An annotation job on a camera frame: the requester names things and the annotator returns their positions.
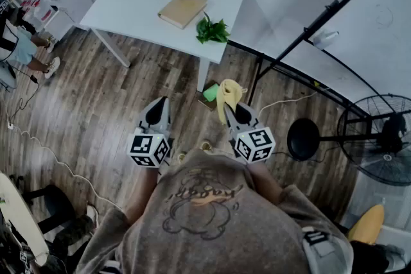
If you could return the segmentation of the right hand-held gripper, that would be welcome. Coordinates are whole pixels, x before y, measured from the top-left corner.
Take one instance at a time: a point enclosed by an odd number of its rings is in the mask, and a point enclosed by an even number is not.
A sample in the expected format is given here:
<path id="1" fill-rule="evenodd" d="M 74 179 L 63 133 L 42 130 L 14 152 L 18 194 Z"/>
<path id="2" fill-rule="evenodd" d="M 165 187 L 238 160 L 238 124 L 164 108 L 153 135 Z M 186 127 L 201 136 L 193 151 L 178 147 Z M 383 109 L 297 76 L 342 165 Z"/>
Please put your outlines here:
<path id="1" fill-rule="evenodd" d="M 236 159 L 244 164 L 269 159 L 274 152 L 275 139 L 270 128 L 258 121 L 255 110 L 239 102 L 235 111 L 225 103 L 223 112 Z"/>

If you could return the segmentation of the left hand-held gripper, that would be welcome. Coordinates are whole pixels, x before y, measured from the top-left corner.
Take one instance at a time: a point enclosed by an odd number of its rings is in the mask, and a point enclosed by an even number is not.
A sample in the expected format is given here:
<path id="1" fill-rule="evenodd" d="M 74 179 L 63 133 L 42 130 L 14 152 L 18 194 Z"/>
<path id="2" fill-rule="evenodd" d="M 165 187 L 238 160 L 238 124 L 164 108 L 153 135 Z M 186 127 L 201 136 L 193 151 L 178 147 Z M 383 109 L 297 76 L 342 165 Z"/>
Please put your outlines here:
<path id="1" fill-rule="evenodd" d="M 152 101 L 139 116 L 137 127 L 127 137 L 127 155 L 140 167 L 161 167 L 170 160 L 170 100 Z"/>

